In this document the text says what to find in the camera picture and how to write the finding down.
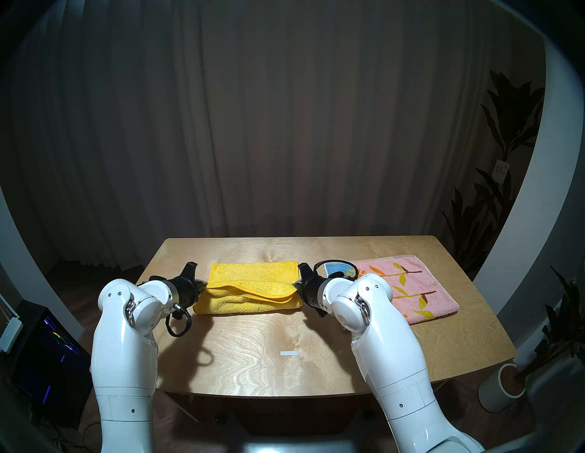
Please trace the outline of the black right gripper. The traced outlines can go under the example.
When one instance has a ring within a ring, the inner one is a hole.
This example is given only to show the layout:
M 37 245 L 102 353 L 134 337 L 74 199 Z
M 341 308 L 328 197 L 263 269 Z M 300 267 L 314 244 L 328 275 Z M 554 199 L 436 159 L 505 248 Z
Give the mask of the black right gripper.
M 327 315 L 327 311 L 322 308 L 320 302 L 322 299 L 318 296 L 319 288 L 325 281 L 326 278 L 318 274 L 302 274 L 301 278 L 294 283 L 303 304 L 315 309 L 319 316 Z

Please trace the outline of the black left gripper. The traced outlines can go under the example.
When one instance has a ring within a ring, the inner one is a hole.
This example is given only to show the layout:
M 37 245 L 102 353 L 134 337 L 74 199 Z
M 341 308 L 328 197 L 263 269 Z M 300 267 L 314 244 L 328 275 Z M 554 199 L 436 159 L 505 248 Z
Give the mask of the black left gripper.
M 194 277 L 177 276 L 173 278 L 173 285 L 178 293 L 178 299 L 175 303 L 183 309 L 191 307 L 198 301 L 201 290 L 205 290 L 207 284 L 207 282 Z

